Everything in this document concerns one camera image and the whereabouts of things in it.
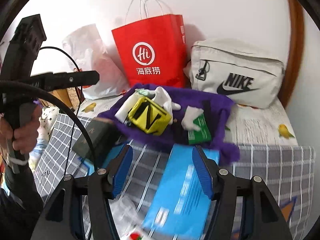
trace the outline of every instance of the black handle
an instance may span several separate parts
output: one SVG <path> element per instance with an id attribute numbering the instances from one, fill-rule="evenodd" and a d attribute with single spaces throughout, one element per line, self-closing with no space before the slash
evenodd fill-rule
<path id="1" fill-rule="evenodd" d="M 36 108 L 34 103 L 24 103 L 20 106 L 13 107 L 9 111 L 4 113 L 4 119 L 11 125 L 12 130 L 16 130 L 19 127 L 24 126 L 27 122 L 30 122 L 32 113 Z M 13 173 L 20 173 L 20 166 L 28 164 L 29 154 L 21 154 L 20 151 L 16 151 L 12 147 L 12 142 L 15 140 L 7 140 L 7 150 L 9 154 L 9 166 L 11 166 Z"/>

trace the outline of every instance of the zipper pull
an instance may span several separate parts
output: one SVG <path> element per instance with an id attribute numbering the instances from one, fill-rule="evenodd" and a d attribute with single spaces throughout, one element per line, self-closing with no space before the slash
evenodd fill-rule
<path id="1" fill-rule="evenodd" d="M 206 72 L 205 68 L 206 68 L 207 64 L 208 64 L 208 61 L 206 60 L 203 68 L 200 68 L 198 70 L 198 74 L 196 75 L 196 79 L 201 80 L 201 81 L 205 81 L 206 80 L 207 72 Z"/>

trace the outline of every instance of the green box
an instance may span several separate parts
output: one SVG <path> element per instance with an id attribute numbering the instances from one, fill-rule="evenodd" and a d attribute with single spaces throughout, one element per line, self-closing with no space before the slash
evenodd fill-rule
<path id="1" fill-rule="evenodd" d="M 201 114 L 198 118 L 194 119 L 193 123 L 199 126 L 201 130 L 188 131 L 188 139 L 190 145 L 212 140 L 207 123 L 205 122 L 204 114 Z"/>

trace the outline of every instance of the purple fabric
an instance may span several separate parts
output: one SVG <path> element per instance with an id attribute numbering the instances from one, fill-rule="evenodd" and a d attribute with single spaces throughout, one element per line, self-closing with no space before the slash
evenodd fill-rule
<path id="1" fill-rule="evenodd" d="M 100 113 L 98 117 L 109 118 L 115 121 L 118 129 L 127 137 L 134 140 L 138 140 L 141 143 L 149 144 L 157 149 L 171 150 L 175 143 L 181 143 L 177 140 L 181 133 L 181 137 L 188 138 L 188 132 L 184 131 L 181 127 L 181 121 L 185 114 L 187 106 L 197 107 L 204 109 L 204 102 L 210 102 L 211 118 L 215 120 L 215 133 L 211 142 L 200 144 L 202 147 L 207 149 L 216 149 L 220 151 L 220 165 L 229 164 L 231 162 L 239 160 L 240 152 L 239 148 L 235 144 L 224 143 L 225 136 L 225 124 L 230 115 L 230 109 L 234 102 L 223 95 L 207 93 L 192 89 L 182 89 L 163 86 L 168 92 L 173 102 L 181 105 L 180 111 L 173 111 L 173 118 L 177 119 L 178 122 L 173 125 L 168 125 L 160 136 L 154 136 L 146 134 L 142 130 L 133 127 L 127 127 L 118 121 L 115 117 L 116 112 L 122 106 L 122 104 L 131 96 L 135 89 L 144 88 L 149 90 L 155 90 L 158 86 L 153 84 L 135 84 L 121 99 L 119 99 L 110 110 Z"/>

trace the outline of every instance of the zipper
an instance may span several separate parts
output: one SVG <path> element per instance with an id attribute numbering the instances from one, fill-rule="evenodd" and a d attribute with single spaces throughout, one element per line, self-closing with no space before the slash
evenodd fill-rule
<path id="1" fill-rule="evenodd" d="M 206 67 L 206 65 L 207 65 L 207 63 L 208 62 L 219 62 L 219 63 L 225 63 L 225 64 L 230 64 L 230 65 L 234 65 L 234 66 L 237 66 L 237 67 L 243 67 L 243 66 L 238 66 L 238 65 L 236 65 L 236 64 L 233 64 L 233 63 L 227 63 L 227 62 L 222 62 L 222 61 L 215 61 L 215 60 L 208 60 L 208 59 L 201 59 L 201 60 L 204 60 L 205 62 L 206 62 L 206 64 L 204 65 L 204 67 L 203 68 L 200 68 L 199 69 L 199 73 L 200 73 L 200 71 L 201 72 L 205 72 L 205 73 L 208 73 L 209 72 L 209 70 L 208 71 L 205 71 L 205 67 Z M 268 71 L 266 71 L 266 70 L 262 70 L 262 69 L 255 69 L 255 68 L 249 68 L 249 67 L 243 67 L 243 68 L 247 68 L 247 69 L 251 69 L 251 70 L 255 70 L 255 71 L 259 71 L 259 72 L 263 72 L 263 73 L 266 73 L 266 74 L 269 74 L 269 75 L 272 75 L 272 76 L 275 76 L 275 77 L 277 77 L 275 74 L 273 74 L 273 73 L 270 73 L 270 72 L 268 72 Z"/>
<path id="2" fill-rule="evenodd" d="M 219 49 L 219 48 L 215 48 L 215 47 L 210 47 L 210 46 L 205 46 L 205 45 L 193 45 L 191 46 L 191 49 L 193 47 L 204 47 L 204 48 L 209 48 L 209 49 L 216 49 L 216 50 L 220 50 L 220 51 L 223 51 L 223 52 L 226 52 L 226 53 L 229 53 L 229 54 L 234 54 L 234 55 L 238 55 L 234 52 L 230 52 L 230 51 L 227 51 L 227 50 L 223 50 L 223 49 Z M 247 57 L 255 57 L 255 58 L 266 58 L 266 59 L 271 59 L 271 60 L 274 60 L 274 61 L 279 61 L 281 62 L 280 60 L 276 59 L 276 58 L 270 58 L 270 57 L 257 57 L 257 56 L 250 56 L 248 52 L 242 52 L 242 53 L 245 53 L 245 54 L 248 54 L 248 55 L 242 55 L 242 56 L 247 56 Z"/>

